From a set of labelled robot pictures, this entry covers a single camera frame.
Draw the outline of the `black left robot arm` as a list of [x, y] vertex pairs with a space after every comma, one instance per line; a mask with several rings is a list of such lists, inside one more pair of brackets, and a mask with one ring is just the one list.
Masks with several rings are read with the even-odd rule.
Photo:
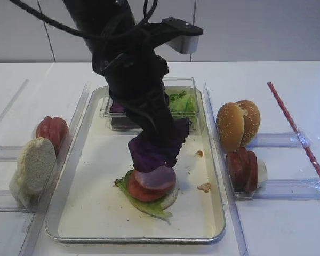
[[114, 102], [137, 123], [152, 142], [175, 137], [173, 117], [162, 79], [166, 61], [150, 46], [146, 24], [135, 24], [127, 1], [64, 1], [76, 29], [36, 11], [22, 1], [15, 5], [34, 17], [85, 40], [92, 53], [92, 68], [109, 85]]

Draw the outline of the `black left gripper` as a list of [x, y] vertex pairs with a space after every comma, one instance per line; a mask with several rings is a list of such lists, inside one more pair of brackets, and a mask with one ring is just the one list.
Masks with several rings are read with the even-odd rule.
[[101, 25], [92, 31], [100, 36], [91, 44], [94, 72], [106, 79], [111, 98], [125, 108], [146, 138], [164, 144], [174, 134], [162, 82], [169, 71], [167, 62], [154, 49], [174, 39], [175, 29], [165, 23], [141, 28], [120, 23]]

